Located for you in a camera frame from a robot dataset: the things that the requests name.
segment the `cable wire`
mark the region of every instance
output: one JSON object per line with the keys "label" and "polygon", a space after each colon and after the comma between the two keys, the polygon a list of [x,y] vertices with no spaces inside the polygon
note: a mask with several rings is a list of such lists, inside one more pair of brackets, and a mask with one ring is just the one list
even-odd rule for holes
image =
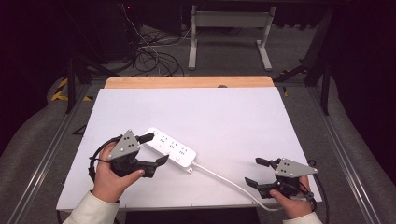
{"label": "cable wire", "polygon": [[205,170],[206,172],[208,172],[208,173],[214,175],[215,177],[217,177],[217,178],[219,178],[219,179],[221,179],[221,180],[224,180],[224,181],[226,181],[227,183],[233,185],[234,187],[236,187],[236,188],[242,190],[242,191],[243,191],[244,193],[246,193],[251,199],[253,199],[261,208],[263,208],[263,209],[265,209],[265,210],[267,210],[267,211],[269,211],[269,212],[276,212],[276,211],[280,211],[280,210],[283,209],[283,208],[269,208],[269,207],[266,207],[264,204],[260,203],[259,200],[257,200],[253,195],[251,195],[249,192],[247,192],[247,191],[246,191],[245,189],[243,189],[242,187],[240,187],[240,186],[238,186],[237,184],[235,184],[233,181],[231,181],[231,180],[229,180],[229,179],[227,179],[227,178],[225,178],[225,177],[223,177],[223,176],[221,176],[221,175],[217,175],[216,173],[214,173],[214,172],[212,172],[212,171],[206,169],[204,166],[202,166],[202,165],[196,163],[195,161],[192,163],[192,165],[194,165],[194,166],[196,166],[196,167],[199,167],[199,168]]}

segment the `gray carpet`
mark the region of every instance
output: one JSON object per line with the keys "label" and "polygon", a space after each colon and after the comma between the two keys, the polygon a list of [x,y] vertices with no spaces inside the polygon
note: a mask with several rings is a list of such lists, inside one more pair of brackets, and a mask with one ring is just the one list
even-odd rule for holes
{"label": "gray carpet", "polygon": [[[189,71],[188,57],[190,42],[185,40],[176,46],[155,48],[177,58],[184,69],[185,76],[270,76],[277,77],[279,72],[299,65],[298,60],[305,55],[315,29],[303,31],[298,28],[273,27],[267,42],[267,52],[273,66],[272,72],[265,72],[255,40],[260,38],[261,29],[242,29],[236,35],[225,35],[216,31],[204,31],[198,36],[198,56],[196,69]],[[158,70],[150,73],[157,76]],[[134,69],[121,72],[123,76],[136,74]],[[286,86],[289,96],[282,88],[279,93],[290,115],[292,125],[297,133],[305,156],[315,160],[320,170],[319,178],[325,188],[330,206],[330,223],[396,223],[396,190],[388,177],[379,167],[369,148],[350,123],[344,108],[337,98],[337,89],[332,82],[329,100],[329,117],[324,117],[318,109],[318,84],[315,88],[306,88],[302,84],[304,75],[291,78],[281,84]],[[25,192],[31,177],[47,149],[52,146],[53,137],[58,127],[63,124],[67,102],[51,101],[59,82],[54,83],[49,91],[49,105],[26,121],[14,135],[4,155],[0,158],[0,223],[7,223],[18,202]],[[97,77],[88,87],[86,95],[96,96],[103,88],[106,79]],[[46,173],[40,188],[32,194],[19,219],[20,223],[57,223],[55,206],[62,192],[62,183],[78,149],[80,135],[73,135],[87,124],[94,102],[80,102],[74,116],[70,119],[64,138],[59,143],[53,162]],[[354,190],[354,179],[348,175],[350,170],[342,165],[337,153],[334,135],[329,132],[330,122],[335,130],[337,141],[353,164],[366,195],[359,195]],[[377,217],[372,221],[362,212],[367,204],[361,204],[359,197],[368,198]],[[269,213],[258,209],[262,224],[281,223],[285,218],[283,212]],[[324,222],[325,205],[318,205],[318,215]],[[125,214],[119,213],[123,221]],[[61,219],[67,217],[61,213]]]}

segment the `white tabletop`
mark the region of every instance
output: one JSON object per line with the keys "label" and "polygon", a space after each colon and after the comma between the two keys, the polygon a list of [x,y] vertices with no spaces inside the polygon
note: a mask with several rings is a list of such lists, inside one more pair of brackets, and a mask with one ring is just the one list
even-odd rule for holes
{"label": "white tabletop", "polygon": [[[176,138],[197,152],[197,162],[256,196],[245,183],[273,183],[275,171],[256,164],[287,158],[306,164],[306,158],[275,87],[100,90],[87,129],[64,184],[57,210],[74,209],[92,189],[89,157],[105,141],[131,129],[141,135],[148,128]],[[160,156],[142,146],[137,159]],[[312,176],[310,185],[321,202]],[[125,210],[252,206],[243,192],[195,168],[191,174],[168,162],[153,178],[140,178],[120,198]]]}

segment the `white power strip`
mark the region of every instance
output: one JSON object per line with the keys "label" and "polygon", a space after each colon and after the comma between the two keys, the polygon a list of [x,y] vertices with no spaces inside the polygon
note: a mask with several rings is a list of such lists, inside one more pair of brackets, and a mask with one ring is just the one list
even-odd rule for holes
{"label": "white power strip", "polygon": [[174,165],[188,173],[192,172],[192,163],[197,155],[194,150],[156,128],[149,128],[147,133],[154,133],[154,138],[145,143],[146,146],[162,155],[169,155],[168,160]]}

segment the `white sleeve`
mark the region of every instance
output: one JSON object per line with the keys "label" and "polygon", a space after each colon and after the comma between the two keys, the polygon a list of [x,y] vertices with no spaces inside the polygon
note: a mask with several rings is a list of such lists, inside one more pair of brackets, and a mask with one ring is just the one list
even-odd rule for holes
{"label": "white sleeve", "polygon": [[64,224],[113,224],[119,207],[120,203],[106,203],[88,192]]}
{"label": "white sleeve", "polygon": [[283,220],[283,224],[321,224],[321,221],[318,218],[317,214],[313,212],[303,217]]}

